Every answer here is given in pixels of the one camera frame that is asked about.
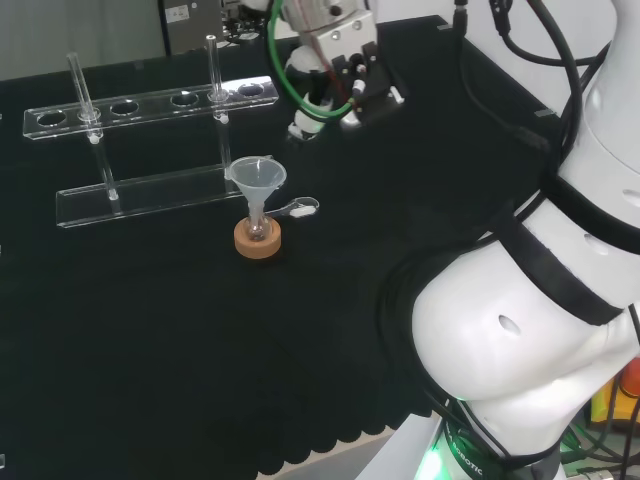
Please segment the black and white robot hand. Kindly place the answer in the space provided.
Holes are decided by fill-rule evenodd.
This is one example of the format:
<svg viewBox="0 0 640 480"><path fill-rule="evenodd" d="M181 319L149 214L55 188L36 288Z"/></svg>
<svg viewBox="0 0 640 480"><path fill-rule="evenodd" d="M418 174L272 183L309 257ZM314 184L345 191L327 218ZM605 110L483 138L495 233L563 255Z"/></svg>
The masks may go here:
<svg viewBox="0 0 640 480"><path fill-rule="evenodd" d="M379 46L374 14L355 1L286 1L281 18L298 33L284 72L315 113L298 109L289 134L315 138L328 124L323 113L349 100L351 110L337 118L345 130L370 125L404 102L400 80Z"/></svg>

